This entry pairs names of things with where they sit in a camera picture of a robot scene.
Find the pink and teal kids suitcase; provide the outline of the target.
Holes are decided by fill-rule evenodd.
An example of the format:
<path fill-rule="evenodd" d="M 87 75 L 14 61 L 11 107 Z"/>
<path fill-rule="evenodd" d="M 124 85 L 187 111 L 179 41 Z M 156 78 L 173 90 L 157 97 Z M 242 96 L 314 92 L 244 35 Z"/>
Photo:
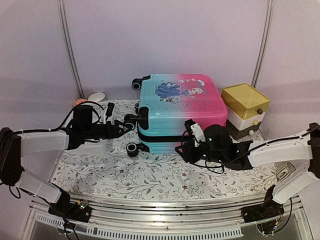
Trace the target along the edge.
<path fill-rule="evenodd" d="M 181 142 L 190 141 L 185 121 L 192 119 L 202 129 L 225 126 L 227 107 L 213 80 L 204 74 L 151 74 L 135 78 L 131 88 L 139 91 L 136 115 L 126 121 L 137 123 L 139 143 L 130 151 L 173 154 Z"/>

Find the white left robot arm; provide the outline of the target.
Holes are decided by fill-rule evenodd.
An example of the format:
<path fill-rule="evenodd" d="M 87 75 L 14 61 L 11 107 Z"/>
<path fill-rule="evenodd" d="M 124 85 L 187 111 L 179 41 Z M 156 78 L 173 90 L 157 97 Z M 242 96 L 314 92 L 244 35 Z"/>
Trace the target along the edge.
<path fill-rule="evenodd" d="M 61 187 L 42 180 L 21 164 L 21 158 L 40 152 L 75 150 L 81 145 L 100 140 L 112 140 L 132 131 L 131 120 L 93 121 L 93 103 L 82 103 L 70 112 L 69 123 L 54 129 L 28 129 L 13 131 L 4 127 L 0 131 L 0 180 L 10 188 L 42 199 L 49 205 L 48 212 L 63 218 L 88 223 L 92 208 L 86 200 L 71 203 L 71 196 Z"/>

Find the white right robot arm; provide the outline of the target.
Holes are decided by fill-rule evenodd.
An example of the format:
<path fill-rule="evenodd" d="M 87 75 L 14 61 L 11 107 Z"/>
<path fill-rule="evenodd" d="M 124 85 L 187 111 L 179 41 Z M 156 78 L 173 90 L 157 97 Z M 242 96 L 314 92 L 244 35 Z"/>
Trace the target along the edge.
<path fill-rule="evenodd" d="M 202 129 L 193 120 L 185 122 L 188 138 L 181 138 L 175 151 L 189 164 L 198 161 L 218 163 L 223 169 L 251 170 L 286 161 L 304 163 L 278 180 L 265 194 L 263 203 L 241 209 L 245 223 L 262 221 L 284 214 L 284 203 L 308 185 L 320 179 L 320 126 L 311 123 L 307 130 L 291 136 L 266 141 L 232 141 L 227 129 L 210 125 Z"/>

